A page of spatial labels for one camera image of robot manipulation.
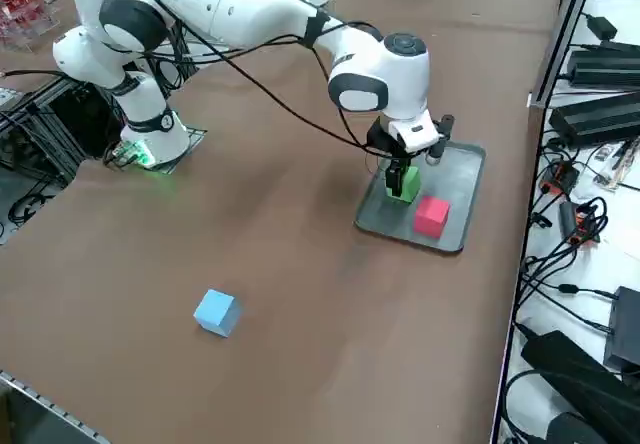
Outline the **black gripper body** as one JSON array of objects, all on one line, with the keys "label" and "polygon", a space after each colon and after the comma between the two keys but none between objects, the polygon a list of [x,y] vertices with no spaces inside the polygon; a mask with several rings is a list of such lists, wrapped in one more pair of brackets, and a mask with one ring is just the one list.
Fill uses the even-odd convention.
[{"label": "black gripper body", "polygon": [[366,151],[377,157],[406,161],[408,153],[403,145],[387,132],[385,124],[387,121],[382,116],[373,121],[366,133]]}]

